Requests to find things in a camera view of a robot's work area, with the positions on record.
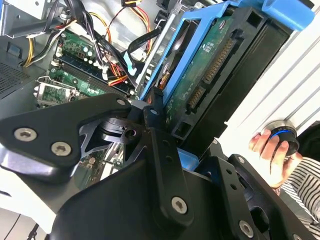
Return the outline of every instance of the finger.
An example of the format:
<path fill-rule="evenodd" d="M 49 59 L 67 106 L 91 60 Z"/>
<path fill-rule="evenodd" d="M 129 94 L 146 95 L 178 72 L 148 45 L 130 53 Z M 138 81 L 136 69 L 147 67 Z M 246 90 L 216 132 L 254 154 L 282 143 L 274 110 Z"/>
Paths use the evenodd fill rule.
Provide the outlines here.
<path fill-rule="evenodd" d="M 285 157 L 288 149 L 289 149 L 289 143 L 287 141 L 283 141 L 278 147 L 278 149 L 276 150 L 271 162 L 271 168 L 270 168 L 271 178 L 280 179 L 280 181 L 282 180 L 284 161 L 285 161 Z"/>
<path fill-rule="evenodd" d="M 274 152 L 276 150 L 276 147 L 279 143 L 279 136 L 274 136 L 272 137 L 268 143 L 265 145 L 262 153 L 261 153 L 261 158 L 267 161 L 271 161 L 272 156 L 274 155 Z"/>
<path fill-rule="evenodd" d="M 266 129 L 262 133 L 261 137 L 256 142 L 255 146 L 253 147 L 252 151 L 255 153 L 261 154 L 263 149 L 265 148 L 265 145 L 270 137 L 271 131 Z"/>
<path fill-rule="evenodd" d="M 260 138 L 260 134 L 257 134 L 255 137 L 253 137 L 250 142 L 249 142 L 249 150 L 252 151 L 255 147 L 255 145 L 257 144 L 259 138 Z"/>
<path fill-rule="evenodd" d="M 291 155 L 290 158 L 283 164 L 282 175 L 284 182 L 289 178 L 301 161 L 302 155 L 296 152 L 295 154 Z"/>

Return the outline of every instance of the human hand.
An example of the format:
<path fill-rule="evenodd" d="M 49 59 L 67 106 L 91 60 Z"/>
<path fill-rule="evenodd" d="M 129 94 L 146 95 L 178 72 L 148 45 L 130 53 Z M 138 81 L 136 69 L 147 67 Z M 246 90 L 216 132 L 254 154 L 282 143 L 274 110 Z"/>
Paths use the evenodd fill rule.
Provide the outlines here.
<path fill-rule="evenodd" d="M 256 153 L 256 156 L 250 163 L 271 188 L 277 189 L 302 161 L 302 156 L 295 153 L 285 161 L 289 148 L 288 142 L 283 141 L 276 150 L 279 136 L 276 135 L 268 141 L 270 134 L 270 130 L 265 130 L 251 139 L 249 150 Z"/>

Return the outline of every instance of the blue drive bracket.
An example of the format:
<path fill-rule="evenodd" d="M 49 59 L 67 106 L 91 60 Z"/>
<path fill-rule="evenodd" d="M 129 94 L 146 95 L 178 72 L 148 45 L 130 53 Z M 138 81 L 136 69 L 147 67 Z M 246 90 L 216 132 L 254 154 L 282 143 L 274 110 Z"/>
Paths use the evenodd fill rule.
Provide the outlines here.
<path fill-rule="evenodd" d="M 265 12 L 269 16 L 288 26 L 292 30 L 297 31 L 305 29 L 315 17 L 315 13 L 299 0 L 229 0 L 198 10 L 185 12 L 167 48 L 165 49 L 162 58 L 153 71 L 149 82 L 141 94 L 139 98 L 140 100 L 145 99 L 149 88 L 155 80 L 156 75 L 160 70 L 161 65 L 164 62 L 171 46 L 173 45 L 184 21 L 200 20 L 200 23 L 196 28 L 191 41 L 189 42 L 182 58 L 180 59 L 180 62 L 178 63 L 174 73 L 172 74 L 167 86 L 163 91 L 163 106 L 168 103 L 174 90 L 179 84 L 181 77 L 187 70 L 200 44 L 204 40 L 213 20 L 216 18 L 221 18 L 229 5 L 235 7 L 255 7 L 256 9 Z"/>
<path fill-rule="evenodd" d="M 0 20 L 1 20 L 1 18 L 2 18 L 2 4 L 4 3 L 4 1 L 3 0 L 0 0 Z"/>
<path fill-rule="evenodd" d="M 184 169 L 193 171 L 199 165 L 199 159 L 196 155 L 178 148 L 178 154 L 181 162 L 181 166 Z"/>

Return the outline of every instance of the striped sleeve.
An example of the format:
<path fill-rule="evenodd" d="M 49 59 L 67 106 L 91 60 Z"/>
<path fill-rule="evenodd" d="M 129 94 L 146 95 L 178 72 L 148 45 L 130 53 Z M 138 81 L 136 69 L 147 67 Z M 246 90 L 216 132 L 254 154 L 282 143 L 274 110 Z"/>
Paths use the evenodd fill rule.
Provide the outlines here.
<path fill-rule="evenodd" d="M 313 236 L 320 240 L 320 227 L 314 226 L 310 219 L 304 217 L 299 217 L 298 219 L 303 223 L 303 225 L 313 234 Z"/>
<path fill-rule="evenodd" d="M 292 175 L 286 183 L 292 188 L 283 186 L 286 192 L 296 193 L 295 197 L 299 197 L 300 201 L 295 199 L 289 192 L 288 194 L 294 198 L 299 204 L 302 202 L 304 209 L 307 209 L 313 219 L 319 223 L 320 220 L 320 162 L 303 158 L 302 162 L 296 167 Z"/>

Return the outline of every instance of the motherboard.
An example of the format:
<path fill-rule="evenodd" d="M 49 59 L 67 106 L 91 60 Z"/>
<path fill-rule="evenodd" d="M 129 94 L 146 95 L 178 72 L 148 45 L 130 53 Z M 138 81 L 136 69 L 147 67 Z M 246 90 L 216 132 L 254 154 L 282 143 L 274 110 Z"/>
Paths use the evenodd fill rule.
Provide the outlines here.
<path fill-rule="evenodd" d="M 108 77 L 111 80 L 119 78 L 123 72 L 117 67 L 117 63 L 112 62 L 110 65 L 114 68 L 107 71 Z M 68 30 L 60 35 L 46 75 L 39 77 L 37 83 L 34 96 L 37 98 L 39 108 L 106 93 L 116 93 L 126 98 L 133 95 L 133 86 L 126 80 L 117 85 L 109 85 L 103 78 L 103 68 L 97 61 L 92 43 Z M 79 189 L 98 182 L 106 164 L 111 165 L 115 171 L 122 167 L 119 161 L 105 160 L 107 151 L 107 149 L 96 151 L 80 160 L 74 174 Z"/>

